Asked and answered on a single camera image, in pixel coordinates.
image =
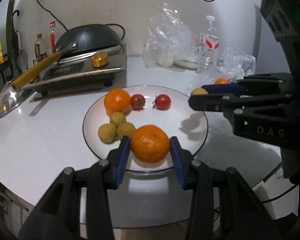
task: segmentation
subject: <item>orange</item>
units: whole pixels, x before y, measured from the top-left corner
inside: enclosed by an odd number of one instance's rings
[[[125,90],[113,89],[106,94],[103,102],[108,114],[124,113],[130,108],[131,98]]]
[[[225,78],[218,78],[214,84],[220,85],[220,84],[228,84],[228,81]]]
[[[134,156],[144,163],[157,163],[170,150],[168,136],[155,125],[144,125],[130,135],[130,147]]]

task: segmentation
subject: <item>pan handle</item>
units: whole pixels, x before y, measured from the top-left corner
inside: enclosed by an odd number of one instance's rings
[[[59,60],[64,54],[77,49],[78,44],[76,42],[71,42],[67,47],[64,49],[53,53],[49,57],[46,57],[45,59],[39,61],[36,65],[29,68],[27,71],[25,71],[23,74],[18,76],[14,81],[11,82],[11,87],[15,91],[19,91],[22,89],[22,87],[27,84],[28,82],[34,81],[38,76],[39,73],[50,66],[55,61]]]

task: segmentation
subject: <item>frying pan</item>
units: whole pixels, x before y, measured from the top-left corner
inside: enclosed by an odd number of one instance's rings
[[[11,87],[20,91],[28,82],[34,81],[39,73],[55,61],[121,44],[119,36],[110,27],[103,24],[89,24],[66,31],[56,43],[52,55],[38,62],[11,82]]]

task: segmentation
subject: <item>gold knob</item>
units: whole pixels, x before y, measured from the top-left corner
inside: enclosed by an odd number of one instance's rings
[[[91,56],[93,67],[103,67],[108,64],[108,54],[104,51],[97,52]]]

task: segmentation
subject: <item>plastic bag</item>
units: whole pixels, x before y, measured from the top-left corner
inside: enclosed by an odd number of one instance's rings
[[[195,36],[180,20],[178,11],[164,3],[162,12],[150,19],[149,38],[143,50],[145,65],[170,67],[175,58],[196,62],[194,45]]]
[[[255,57],[245,54],[242,50],[228,44],[224,49],[223,58],[218,60],[217,66],[208,68],[192,80],[186,88],[185,94],[190,96],[195,88],[214,84],[218,78],[225,78],[230,82],[242,79],[244,76],[253,75],[255,69]]]

